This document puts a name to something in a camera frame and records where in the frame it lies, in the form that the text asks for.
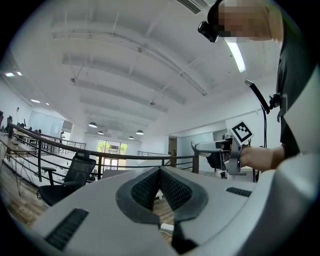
air vent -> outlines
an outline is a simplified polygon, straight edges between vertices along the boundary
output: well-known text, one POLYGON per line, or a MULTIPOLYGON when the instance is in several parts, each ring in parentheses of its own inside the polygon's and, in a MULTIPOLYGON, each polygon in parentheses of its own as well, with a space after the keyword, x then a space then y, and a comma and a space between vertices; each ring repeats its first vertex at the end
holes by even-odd
POLYGON ((196 6, 195 3, 190 0, 177 0, 177 1, 180 2, 181 4, 183 4, 185 7, 187 7, 194 14, 198 14, 201 12, 200 8, 198 6, 196 6))

window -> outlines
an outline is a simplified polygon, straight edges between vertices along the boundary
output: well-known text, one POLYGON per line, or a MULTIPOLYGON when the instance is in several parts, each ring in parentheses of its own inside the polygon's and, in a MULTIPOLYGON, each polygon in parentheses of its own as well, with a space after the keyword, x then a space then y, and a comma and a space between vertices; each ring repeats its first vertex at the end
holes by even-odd
MULTIPOLYGON (((96 146, 96 151, 108 154, 116 155, 126 155, 128 153, 128 144, 121 143, 116 141, 98 139, 98 144, 96 146)), ((104 170, 125 170, 127 165, 126 159, 115 159, 115 158, 102 158, 102 164, 106 165, 103 167, 104 170)))

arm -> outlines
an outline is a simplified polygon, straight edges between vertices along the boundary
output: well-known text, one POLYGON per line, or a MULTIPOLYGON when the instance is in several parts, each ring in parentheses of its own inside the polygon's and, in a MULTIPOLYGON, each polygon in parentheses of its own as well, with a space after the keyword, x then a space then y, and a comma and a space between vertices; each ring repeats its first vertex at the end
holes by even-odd
POLYGON ((246 146, 241 151, 241 167, 249 166, 259 171, 276 169, 285 159, 285 149, 282 146, 264 148, 246 146))

chair armrest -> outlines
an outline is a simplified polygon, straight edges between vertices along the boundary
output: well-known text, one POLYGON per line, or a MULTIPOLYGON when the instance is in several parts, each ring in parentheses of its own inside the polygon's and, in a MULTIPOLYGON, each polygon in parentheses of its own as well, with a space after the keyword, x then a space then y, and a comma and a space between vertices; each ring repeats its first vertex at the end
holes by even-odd
POLYGON ((81 187, 81 185, 77 181, 65 181, 64 183, 62 183, 62 185, 74 190, 77 190, 79 187, 81 187))
POLYGON ((52 172, 55 172, 56 169, 50 168, 50 167, 41 167, 42 170, 44 170, 44 172, 48 172, 49 174, 49 181, 50 181, 50 185, 54 186, 54 178, 52 177, 52 172))
POLYGON ((56 169, 54 168, 50 168, 50 167, 41 167, 42 170, 44 170, 45 172, 55 172, 56 169))

white cable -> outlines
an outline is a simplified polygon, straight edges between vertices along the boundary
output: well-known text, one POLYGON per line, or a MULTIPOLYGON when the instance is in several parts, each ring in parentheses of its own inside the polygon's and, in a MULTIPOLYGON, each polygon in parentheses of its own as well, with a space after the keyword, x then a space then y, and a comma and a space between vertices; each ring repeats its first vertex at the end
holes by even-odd
POLYGON ((169 234, 169 233, 167 233, 166 231, 159 230, 159 232, 166 233, 168 236, 172 237, 172 235, 171 235, 171 234, 169 234))

